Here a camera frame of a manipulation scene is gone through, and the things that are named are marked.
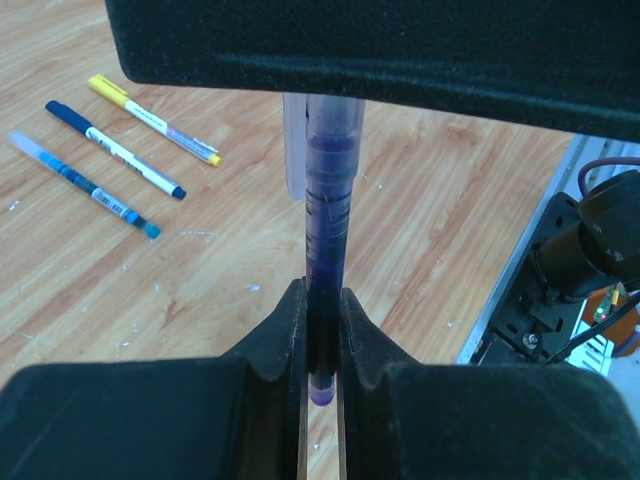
yellow highlighter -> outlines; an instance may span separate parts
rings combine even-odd
[[[142,120],[151,128],[157,130],[165,137],[173,140],[185,150],[193,153],[200,160],[203,160],[204,162],[208,163],[209,165],[213,165],[214,167],[217,167],[222,162],[222,159],[220,158],[220,155],[218,155],[218,150],[216,148],[212,147],[211,145],[207,145],[204,142],[201,142],[197,138],[191,138],[185,135],[180,130],[172,127],[161,118],[156,117],[153,113],[145,110],[136,102],[131,100],[127,92],[107,80],[102,75],[95,75],[91,77],[89,79],[89,86],[103,97],[108,98],[116,105],[124,108],[138,120]]]

wood grain surface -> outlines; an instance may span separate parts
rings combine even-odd
[[[304,274],[281,95],[135,85],[98,0],[0,0],[0,384],[39,362],[218,355]],[[101,73],[220,148],[209,167],[91,91]],[[178,181],[169,198],[45,111],[66,103]],[[20,129],[158,224],[144,234],[6,141]],[[345,284],[423,362],[451,362],[570,135],[370,102]],[[337,478],[335,405],[309,471]]]

yellow cap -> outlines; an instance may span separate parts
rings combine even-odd
[[[129,100],[127,92],[120,87],[111,83],[102,75],[94,75],[89,79],[89,86],[98,92],[100,95],[108,98],[113,103],[124,107],[124,104]]]
[[[217,153],[214,153],[209,157],[209,165],[213,165],[214,167],[219,166],[222,163],[222,158]]]

marker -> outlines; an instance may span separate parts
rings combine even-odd
[[[162,175],[151,165],[137,158],[133,153],[112,138],[107,137],[104,133],[91,125],[89,120],[73,111],[71,108],[63,105],[62,103],[56,102],[55,100],[51,100],[47,103],[45,108],[67,125],[76,129],[90,140],[96,142],[111,155],[122,160],[125,165],[138,172],[159,189],[164,190],[178,200],[182,200],[186,196],[187,192],[185,192],[180,185]]]
[[[138,213],[131,210],[120,200],[98,187],[91,180],[85,178],[68,165],[64,164],[60,159],[47,152],[44,148],[23,133],[15,131],[11,132],[9,133],[9,140],[30,157],[39,160],[51,170],[62,175],[107,210],[115,213],[134,227],[142,230],[149,236],[149,238],[154,239],[160,235],[160,229],[158,227],[147,222]]]
[[[138,118],[138,120],[142,120],[151,128],[157,130],[165,137],[180,145],[182,148],[193,153],[200,160],[213,165],[214,167],[217,167],[222,162],[217,149],[213,148],[211,145],[201,142],[197,138],[191,138],[185,135],[161,118],[156,117],[153,113],[145,110],[136,102],[131,100],[127,92],[114,83],[111,83],[102,75],[95,75],[91,77],[89,79],[89,86],[103,97],[108,98],[116,105],[124,108],[134,117]]]

screw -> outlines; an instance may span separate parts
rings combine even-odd
[[[522,344],[527,350],[534,350],[538,346],[538,336],[535,333],[525,333]]]

